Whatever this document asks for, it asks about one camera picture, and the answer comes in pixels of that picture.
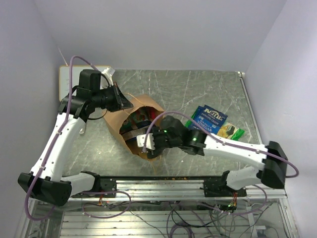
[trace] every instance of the marble surface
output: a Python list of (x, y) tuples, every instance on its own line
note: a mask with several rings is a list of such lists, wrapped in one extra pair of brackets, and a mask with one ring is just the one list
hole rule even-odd
[[(227, 121), (245, 130), (242, 142), (258, 143), (247, 100), (236, 72), (201, 70), (117, 70), (113, 76), (123, 93), (149, 94), (166, 111), (189, 116), (207, 104), (228, 115)], [(98, 117), (96, 111), (91, 117)], [(191, 156), (178, 148), (165, 149), (161, 160), (148, 162), (132, 155), (108, 132), (104, 119), (88, 121), (78, 135), (63, 175), (82, 170), (117, 176), (202, 176), (221, 175), (246, 165), (216, 156)]]

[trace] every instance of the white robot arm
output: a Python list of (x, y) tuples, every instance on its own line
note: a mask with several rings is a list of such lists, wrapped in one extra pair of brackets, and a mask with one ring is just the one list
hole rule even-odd
[[(101, 88), (101, 75), (100, 71), (94, 69), (81, 71), (79, 84), (76, 87), (77, 94), (71, 96), (68, 121), (62, 132), (59, 132), (65, 121), (69, 95), (61, 101), (54, 130), (42, 155), (30, 172), (21, 173), (18, 179), (20, 186), (27, 192), (39, 169), (43, 169), (35, 182), (31, 197), (62, 206), (72, 195), (88, 190), (99, 191), (99, 175), (82, 171), (78, 175), (62, 178), (62, 171), (76, 136), (84, 128), (89, 115), (95, 111), (95, 108), (116, 112), (133, 107), (112, 80), (107, 88)], [(43, 168), (43, 159), (57, 133), (59, 136)]]
[[(250, 167), (224, 172), (221, 184), (215, 186), (222, 186), (232, 191), (259, 183), (271, 188), (284, 188), (287, 164), (258, 152), (269, 152), (287, 160), (282, 148), (276, 142), (271, 141), (269, 145), (248, 144), (213, 135), (218, 139), (215, 140), (200, 130), (189, 130), (180, 120), (172, 116), (166, 116), (161, 121), (160, 128), (153, 127), (152, 131), (146, 141), (148, 158), (155, 158), (165, 148), (173, 147), (178, 147), (191, 155), (230, 158), (248, 164)], [(145, 138), (145, 134), (137, 136), (139, 147), (144, 146)], [(242, 147), (250, 148), (253, 151), (241, 149)]]

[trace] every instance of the white wall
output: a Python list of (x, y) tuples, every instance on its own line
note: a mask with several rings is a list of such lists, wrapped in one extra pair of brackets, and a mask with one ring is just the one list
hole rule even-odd
[(316, 12), (315, 0), (288, 0), (246, 71), (264, 142), (278, 141), (300, 170), (299, 177), (287, 181), (286, 190), (304, 238), (315, 237), (317, 231)]
[(66, 60), (246, 71), (286, 0), (35, 2)]
[(33, 1), (1, 1), (1, 237), (14, 237), (25, 197), (18, 176), (30, 171), (53, 129), (62, 62)]

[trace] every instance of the brown paper bag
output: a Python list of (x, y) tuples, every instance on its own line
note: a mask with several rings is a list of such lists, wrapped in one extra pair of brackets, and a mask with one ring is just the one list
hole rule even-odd
[[(155, 114), (158, 116), (159, 114), (164, 112), (164, 109), (157, 104), (149, 95), (143, 94), (138, 97), (134, 97), (133, 95), (129, 94), (133, 98), (130, 102), (133, 104), (133, 108), (125, 109), (122, 111), (114, 112), (114, 113), (106, 113), (104, 119), (106, 121), (106, 125), (110, 131), (110, 133), (119, 141), (119, 143), (130, 151), (134, 155), (139, 155), (142, 159), (149, 160), (147, 158), (146, 153), (141, 153), (142, 148), (137, 146), (136, 141), (126, 142), (122, 135), (119, 133), (120, 128), (122, 127), (123, 122), (129, 117), (129, 115), (141, 107), (152, 107), (156, 110)], [(160, 118), (155, 124), (159, 126), (159, 123), (162, 118)]]

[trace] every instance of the blue chip bag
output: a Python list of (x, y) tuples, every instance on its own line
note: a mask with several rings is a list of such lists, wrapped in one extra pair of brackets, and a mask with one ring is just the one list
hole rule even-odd
[[(227, 119), (227, 115), (222, 112), (213, 109), (205, 105), (204, 107), (198, 106), (196, 109), (193, 119), (201, 125), (205, 130), (210, 133), (217, 134), (224, 122)], [(187, 126), (189, 129), (199, 129), (193, 123)]]

